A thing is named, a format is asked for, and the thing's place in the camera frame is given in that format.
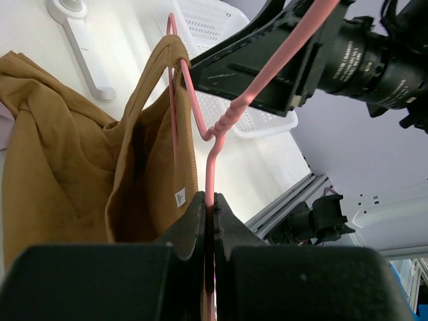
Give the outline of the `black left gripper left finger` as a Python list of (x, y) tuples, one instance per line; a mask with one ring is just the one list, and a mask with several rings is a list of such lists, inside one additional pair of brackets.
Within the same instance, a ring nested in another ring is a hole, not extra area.
[(35, 245), (1, 286), (2, 320), (200, 320), (205, 195), (150, 243)]

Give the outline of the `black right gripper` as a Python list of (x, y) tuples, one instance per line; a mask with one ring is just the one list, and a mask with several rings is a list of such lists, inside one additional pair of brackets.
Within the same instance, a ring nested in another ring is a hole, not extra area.
[[(251, 84), (310, 8), (311, 1), (266, 1), (242, 30), (191, 60), (197, 91), (234, 100)], [(427, 2), (396, 11), (384, 1), (380, 23), (370, 16), (344, 18), (340, 1), (302, 49), (255, 97), (251, 107), (285, 117), (316, 88), (364, 102), (372, 117), (406, 109), (427, 116)]]

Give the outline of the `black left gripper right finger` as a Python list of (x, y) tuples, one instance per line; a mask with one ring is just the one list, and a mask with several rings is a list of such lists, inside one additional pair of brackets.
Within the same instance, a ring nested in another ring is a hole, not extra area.
[(219, 320), (412, 320), (387, 261), (365, 247), (268, 245), (222, 194), (213, 210)]

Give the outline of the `pink hanger of brown top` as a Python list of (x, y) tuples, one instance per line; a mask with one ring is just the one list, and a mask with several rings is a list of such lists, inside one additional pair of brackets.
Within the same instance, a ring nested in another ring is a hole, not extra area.
[(193, 116), (201, 138), (204, 141), (215, 139), (215, 143), (210, 150), (206, 162), (205, 174), (205, 307), (203, 308), (203, 320), (214, 320), (214, 227), (213, 227), (213, 210), (215, 204), (215, 161), (218, 154), (221, 152), (225, 142), (227, 131), (237, 123), (241, 115), (245, 112), (254, 98), (269, 84), (269, 82), (278, 74), (278, 72), (297, 54), (303, 45), (315, 34), (321, 25), (327, 20), (328, 16), (333, 12), (339, 4), (339, 0), (330, 1), (315, 1), (307, 10), (302, 20), (297, 24), (291, 35), (283, 42), (283, 44), (275, 51), (273, 56), (267, 61), (266, 65), (261, 69), (259, 74), (245, 89), (245, 91), (232, 100), (230, 107), (220, 117), (220, 119), (211, 128), (205, 126), (201, 115), (199, 103), (195, 94), (193, 82), (186, 60), (181, 59), (181, 71), (184, 76), (184, 81), (191, 99), (191, 107)]

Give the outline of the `brown tank top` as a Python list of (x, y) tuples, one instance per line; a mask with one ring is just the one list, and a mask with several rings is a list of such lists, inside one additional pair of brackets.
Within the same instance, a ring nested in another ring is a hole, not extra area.
[(2, 182), (3, 261), (28, 247), (155, 240), (198, 191), (191, 103), (148, 98), (188, 53), (175, 35), (153, 49), (120, 120), (21, 53), (1, 58), (1, 101), (15, 118)]

